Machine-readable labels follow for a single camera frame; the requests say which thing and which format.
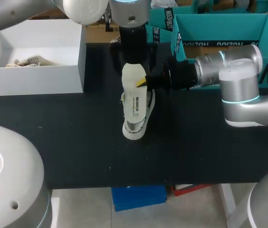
black table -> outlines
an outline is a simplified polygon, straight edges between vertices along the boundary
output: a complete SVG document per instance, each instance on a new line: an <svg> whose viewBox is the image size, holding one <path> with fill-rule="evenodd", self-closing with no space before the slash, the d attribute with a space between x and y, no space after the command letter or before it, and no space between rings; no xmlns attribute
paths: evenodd
<svg viewBox="0 0 268 228"><path fill-rule="evenodd" d="M169 53L159 47L155 71ZM0 125L36 146L51 188L257 182L268 172L268 127L228 126L219 90L156 91L145 136L126 139L108 45L86 57L83 94L0 97Z"/></svg>

shoe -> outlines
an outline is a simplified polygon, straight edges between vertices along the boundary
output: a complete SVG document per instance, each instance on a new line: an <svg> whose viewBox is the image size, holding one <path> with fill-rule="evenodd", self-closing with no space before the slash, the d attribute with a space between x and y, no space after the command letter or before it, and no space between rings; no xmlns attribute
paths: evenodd
<svg viewBox="0 0 268 228"><path fill-rule="evenodd" d="M126 63L122 70L124 92L121 100L124 105L124 136L130 140L140 139L154 108L155 92L147 91L147 86L136 87L137 81L145 78L146 72L140 64Z"/></svg>
<svg viewBox="0 0 268 228"><path fill-rule="evenodd" d="M124 104L124 92L121 96L121 100ZM155 105L155 91L152 90L151 92L147 92L147 109L145 118L140 123L130 123L126 119L124 120L123 125L123 134L127 139L130 140L138 140L144 136L145 130L147 128L147 124L149 121L149 117L152 113L152 110Z"/></svg>
<svg viewBox="0 0 268 228"><path fill-rule="evenodd" d="M22 61L15 59L14 63L7 64L6 67L40 67L40 66L57 66L57 63L48 61L42 56L32 56Z"/></svg>

screw hole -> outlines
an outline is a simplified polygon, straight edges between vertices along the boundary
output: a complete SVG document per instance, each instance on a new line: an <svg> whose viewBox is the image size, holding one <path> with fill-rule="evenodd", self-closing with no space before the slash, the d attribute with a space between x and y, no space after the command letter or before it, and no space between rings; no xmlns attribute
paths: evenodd
<svg viewBox="0 0 268 228"><path fill-rule="evenodd" d="M129 21L135 21L136 20L136 17L135 16L133 16L133 15L130 15L129 16Z"/></svg>
<svg viewBox="0 0 268 228"><path fill-rule="evenodd" d="M10 203L10 207L14 210L17 210L19 208L19 204L16 201L12 201Z"/></svg>

white cardboard box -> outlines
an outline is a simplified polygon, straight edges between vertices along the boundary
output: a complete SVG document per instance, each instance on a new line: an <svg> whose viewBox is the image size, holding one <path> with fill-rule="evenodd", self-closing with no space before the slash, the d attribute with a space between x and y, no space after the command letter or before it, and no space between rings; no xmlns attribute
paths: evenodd
<svg viewBox="0 0 268 228"><path fill-rule="evenodd" d="M11 67L34 55L59 66ZM0 31L0 96L82 93L85 28L71 20L27 20Z"/></svg>

red object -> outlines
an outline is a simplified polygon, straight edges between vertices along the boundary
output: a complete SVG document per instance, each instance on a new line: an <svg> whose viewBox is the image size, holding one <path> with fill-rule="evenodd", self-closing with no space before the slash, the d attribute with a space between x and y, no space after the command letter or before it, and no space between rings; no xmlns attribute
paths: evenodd
<svg viewBox="0 0 268 228"><path fill-rule="evenodd" d="M174 187L171 187L172 192L174 193L175 196L180 196L192 191L196 191L198 189L202 189L202 188L206 188L210 186L210 184L201 184L201 185L196 185L194 187L188 187L188 188L184 188L184 189L180 189L180 190L175 190Z"/></svg>

